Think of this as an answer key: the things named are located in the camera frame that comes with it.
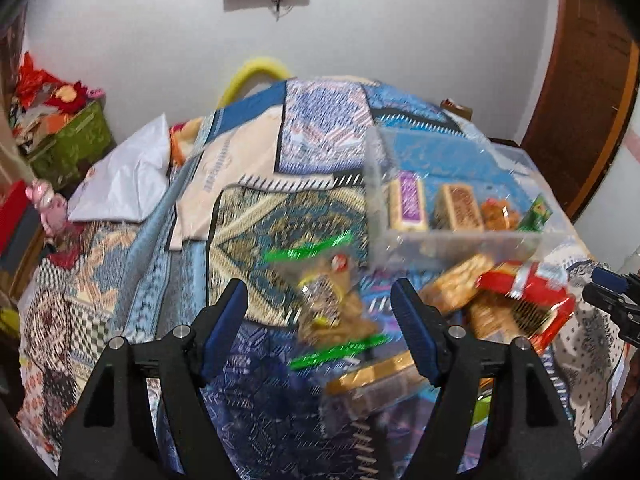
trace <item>bed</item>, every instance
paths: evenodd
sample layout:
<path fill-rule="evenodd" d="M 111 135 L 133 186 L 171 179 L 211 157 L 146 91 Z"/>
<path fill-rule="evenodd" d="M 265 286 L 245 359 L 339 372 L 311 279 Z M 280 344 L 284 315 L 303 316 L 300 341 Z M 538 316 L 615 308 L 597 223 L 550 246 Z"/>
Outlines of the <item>bed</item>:
<path fill-rule="evenodd" d="M 360 169 L 364 131 L 374 124 L 464 136 L 500 162 L 471 122 L 392 86 L 358 78 L 290 79 L 206 117 L 191 156 L 172 170 L 167 192 L 144 223 L 91 222 L 75 261 L 65 268 L 43 260 L 22 301 L 26 396 L 18 419 L 54 470 L 65 416 L 106 342 L 117 334 L 144 342 L 189 324 L 229 279 L 241 278 L 250 298 L 246 320 L 223 373 L 202 391 L 239 475 L 362 476 L 362 450 L 354 446 L 356 434 L 368 430 L 347 426 L 330 440 L 322 437 L 320 388 L 311 375 L 292 380 L 287 367 L 297 299 L 260 256 L 300 238 L 350 229 L 361 240 L 358 258 L 366 261 Z M 549 192 L 535 172 L 518 174 L 517 182 L 532 198 Z M 555 216 L 568 221 L 561 211 Z M 595 264 L 581 241 L 565 242 L 547 261 L 567 269 L 578 307 L 542 359 L 583 446 L 619 381 L 623 343 L 609 317 L 581 299 Z M 377 272 L 360 282 L 366 307 L 390 324 L 388 295 L 400 276 L 414 286 L 434 277 Z M 180 471 L 159 385 L 150 381 L 148 390 L 162 455 Z M 381 413 L 380 428 L 369 429 L 382 428 L 386 437 L 367 446 L 365 459 L 388 453 L 399 477 L 435 396 L 427 389 Z M 462 469 L 477 461 L 483 434 L 482 423 L 472 429 Z"/>

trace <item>patchwork bedspread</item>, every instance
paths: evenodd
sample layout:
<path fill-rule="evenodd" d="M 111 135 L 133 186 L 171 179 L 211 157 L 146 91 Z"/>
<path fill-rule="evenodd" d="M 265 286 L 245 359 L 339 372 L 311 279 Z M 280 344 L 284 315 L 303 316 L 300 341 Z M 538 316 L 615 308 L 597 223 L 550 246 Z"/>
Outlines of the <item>patchwork bedspread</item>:
<path fill-rule="evenodd" d="M 204 120 L 194 155 L 174 171 L 167 193 L 143 224 L 93 222 L 71 270 L 43 261 L 22 313 L 26 398 L 19 419 L 53 469 L 62 423 L 106 341 L 117 334 L 148 341 L 189 324 L 229 279 L 241 278 L 250 298 L 246 321 L 223 373 L 203 390 L 240 476 L 376 479 L 375 466 L 363 473 L 363 460 L 370 465 L 382 454 L 396 476 L 402 474 L 436 392 L 426 390 L 325 439 L 318 379 L 293 374 L 287 366 L 296 347 L 299 300 L 261 259 L 265 250 L 352 229 L 362 241 L 358 257 L 366 261 L 360 169 L 364 132 L 373 124 L 463 136 L 492 152 L 472 123 L 391 86 L 292 79 Z M 412 153 L 407 150 L 407 157 Z M 529 199 L 540 192 L 525 174 L 518 183 Z M 583 444 L 610 398 L 622 342 L 609 317 L 581 299 L 594 263 L 580 241 L 563 244 L 548 261 L 568 269 L 580 300 L 543 361 Z M 398 332 L 388 295 L 399 276 L 416 287 L 434 278 L 428 272 L 377 273 L 363 274 L 360 282 L 362 299 L 387 333 Z M 150 381 L 149 393 L 166 464 L 180 470 L 166 417 L 158 410 L 157 382 Z M 363 452 L 359 439 L 369 430 L 386 438 L 372 440 Z M 462 469 L 477 461 L 483 434 L 484 425 L 473 428 Z"/>

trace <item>green storage box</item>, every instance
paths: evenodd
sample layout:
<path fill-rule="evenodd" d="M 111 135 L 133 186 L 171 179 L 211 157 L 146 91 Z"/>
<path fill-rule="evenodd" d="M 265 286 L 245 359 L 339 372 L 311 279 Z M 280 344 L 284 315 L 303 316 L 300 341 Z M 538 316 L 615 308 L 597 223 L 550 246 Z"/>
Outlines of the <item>green storage box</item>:
<path fill-rule="evenodd" d="M 100 103 L 94 101 L 58 133 L 44 139 L 27 160 L 39 178 L 60 190 L 82 182 L 89 168 L 114 145 Z"/>

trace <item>purple label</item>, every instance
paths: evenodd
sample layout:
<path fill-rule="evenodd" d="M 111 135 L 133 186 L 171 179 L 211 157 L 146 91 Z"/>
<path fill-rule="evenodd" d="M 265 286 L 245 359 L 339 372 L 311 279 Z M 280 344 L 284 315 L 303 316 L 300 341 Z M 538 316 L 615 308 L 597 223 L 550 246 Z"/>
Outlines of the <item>purple label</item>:
<path fill-rule="evenodd" d="M 420 222 L 420 197 L 418 197 L 418 179 L 410 171 L 400 171 L 400 203 L 402 220 Z"/>

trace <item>metal screw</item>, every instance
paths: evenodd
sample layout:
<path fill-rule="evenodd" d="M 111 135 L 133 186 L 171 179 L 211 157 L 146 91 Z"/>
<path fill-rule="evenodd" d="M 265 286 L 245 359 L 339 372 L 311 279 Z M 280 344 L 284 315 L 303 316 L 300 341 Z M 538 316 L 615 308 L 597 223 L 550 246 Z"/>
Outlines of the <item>metal screw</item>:
<path fill-rule="evenodd" d="M 110 341 L 109 341 L 109 348 L 113 349 L 113 350 L 117 350 L 118 348 L 120 348 L 122 345 L 124 345 L 124 338 L 120 337 L 120 336 L 116 336 L 113 337 Z"/>
<path fill-rule="evenodd" d="M 517 337 L 516 339 L 513 340 L 514 343 L 516 343 L 516 346 L 520 349 L 520 350 L 528 350 L 529 348 L 531 348 L 531 343 L 529 342 L 529 340 L 526 337 Z"/>
<path fill-rule="evenodd" d="M 175 335 L 178 339 L 182 339 L 187 337 L 191 332 L 191 328 L 188 325 L 178 325 L 172 330 L 172 334 Z"/>
<path fill-rule="evenodd" d="M 466 330 L 460 325 L 450 326 L 449 335 L 455 339 L 462 339 L 466 335 Z"/>

